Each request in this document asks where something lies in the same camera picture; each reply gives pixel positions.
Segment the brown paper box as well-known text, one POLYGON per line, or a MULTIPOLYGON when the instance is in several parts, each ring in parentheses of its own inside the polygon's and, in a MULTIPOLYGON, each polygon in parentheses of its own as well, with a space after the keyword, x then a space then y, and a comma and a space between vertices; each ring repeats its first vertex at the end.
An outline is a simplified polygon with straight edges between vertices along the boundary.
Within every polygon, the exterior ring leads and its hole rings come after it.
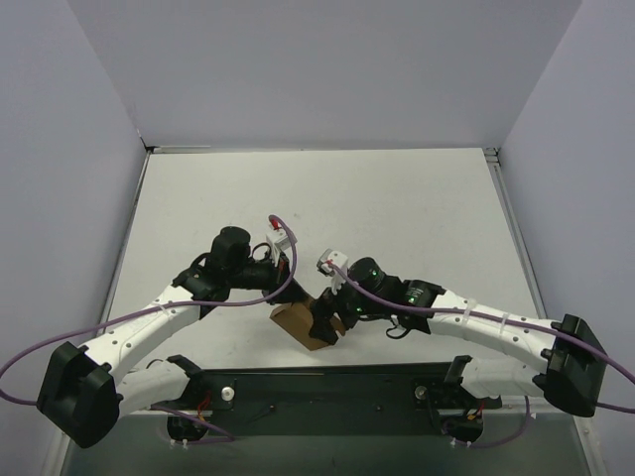
MULTIPOLYGON (((275 307, 270 319, 309 351, 317 351, 335 343, 324 343, 309 336, 313 324, 312 305, 316 299, 311 297, 307 302, 286 303, 275 307)), ((341 320, 334 314, 331 323, 337 331, 338 339, 346 334, 341 320)))

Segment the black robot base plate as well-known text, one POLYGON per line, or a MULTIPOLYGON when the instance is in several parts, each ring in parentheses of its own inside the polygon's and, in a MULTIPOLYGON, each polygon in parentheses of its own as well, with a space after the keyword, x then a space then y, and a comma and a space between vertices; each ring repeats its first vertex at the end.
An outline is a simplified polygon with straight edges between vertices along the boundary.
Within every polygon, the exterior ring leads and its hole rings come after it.
POLYGON ((438 435, 444 419, 498 410, 446 379, 448 363, 195 372, 171 409, 196 411, 234 436, 438 435))

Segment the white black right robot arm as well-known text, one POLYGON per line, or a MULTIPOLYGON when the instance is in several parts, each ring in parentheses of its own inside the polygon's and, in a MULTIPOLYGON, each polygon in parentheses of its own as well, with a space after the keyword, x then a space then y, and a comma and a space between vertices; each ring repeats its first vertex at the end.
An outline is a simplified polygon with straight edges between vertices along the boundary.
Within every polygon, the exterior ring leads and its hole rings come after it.
POLYGON ((388 320, 393 340, 418 331, 448 336, 502 354, 500 360, 459 356, 446 381, 476 399, 539 397, 577 417, 592 417, 606 364, 599 340, 580 317, 531 318, 495 309, 422 280, 383 272, 370 257, 353 264, 330 252, 317 262, 330 278, 317 310, 336 315, 344 328, 388 320))

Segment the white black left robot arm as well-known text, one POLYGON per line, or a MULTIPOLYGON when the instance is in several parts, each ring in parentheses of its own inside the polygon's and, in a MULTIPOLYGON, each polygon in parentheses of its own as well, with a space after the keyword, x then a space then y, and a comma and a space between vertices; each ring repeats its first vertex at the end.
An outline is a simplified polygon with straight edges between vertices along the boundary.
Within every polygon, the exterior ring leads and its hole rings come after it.
POLYGON ((164 341, 218 307, 233 305, 234 290, 257 290, 266 303, 295 298, 297 238, 276 216, 269 218, 268 252, 252 255, 250 234, 221 229, 199 255, 145 308, 111 320, 112 330, 79 346, 60 345, 51 355, 36 399, 37 410, 78 446, 100 441, 125 415, 173 400, 191 408, 203 383, 173 362, 135 372, 134 366, 164 341))

